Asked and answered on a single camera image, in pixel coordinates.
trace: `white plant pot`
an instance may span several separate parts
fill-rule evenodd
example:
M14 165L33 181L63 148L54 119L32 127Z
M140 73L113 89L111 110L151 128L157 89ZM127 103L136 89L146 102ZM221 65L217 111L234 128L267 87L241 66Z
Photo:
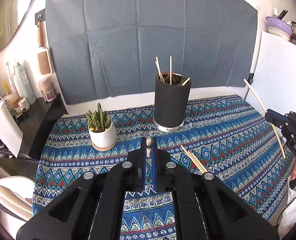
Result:
M116 128L112 121L108 130L104 132L92 132L89 130L89 135L94 145L99 148L108 148L117 140Z

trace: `blue tablecloth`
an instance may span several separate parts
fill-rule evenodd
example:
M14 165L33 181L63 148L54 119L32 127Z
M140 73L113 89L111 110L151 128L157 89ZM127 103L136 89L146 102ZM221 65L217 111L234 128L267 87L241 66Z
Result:
M241 97L224 96L189 101L184 127L164 133L152 124L153 106L108 113L118 133L116 146L99 152L91 146L84 115L61 118L42 152L33 196L36 214L86 171L107 172L140 147L141 136L157 136L158 147L174 162L198 173L183 154L184 144L225 185L268 219L287 191L294 158L284 146L286 159L272 127ZM120 239L176 238L171 193L151 187L151 160L147 159L145 191L127 192Z

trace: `black countertop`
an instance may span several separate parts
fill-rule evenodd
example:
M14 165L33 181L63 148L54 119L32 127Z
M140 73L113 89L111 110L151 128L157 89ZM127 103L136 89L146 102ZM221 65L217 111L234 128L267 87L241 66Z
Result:
M49 103L44 98L38 98L30 106L25 116L16 121L18 127L23 132L23 140L18 157L39 160L51 129L57 119L64 114L67 114L67 110L60 94ZM7 147L0 149L0 153L13 155Z

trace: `utensil holder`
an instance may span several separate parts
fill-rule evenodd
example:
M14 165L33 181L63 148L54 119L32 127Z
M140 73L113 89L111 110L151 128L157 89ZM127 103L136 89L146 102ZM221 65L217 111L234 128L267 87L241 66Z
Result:
M169 73L162 73L166 78ZM174 84L164 83L156 76L155 82L155 111L153 123L157 129L165 132L179 130L184 125L184 118L192 81L182 86L180 83L188 77L173 73Z

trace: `potted plant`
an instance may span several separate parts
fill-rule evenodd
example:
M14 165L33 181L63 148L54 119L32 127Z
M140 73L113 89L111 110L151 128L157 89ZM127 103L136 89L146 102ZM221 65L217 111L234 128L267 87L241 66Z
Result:
M107 111L101 109L98 103L98 110L86 113L88 119L88 130L91 141L95 148L108 150L112 148L117 141L117 132L115 125L110 117L107 116Z

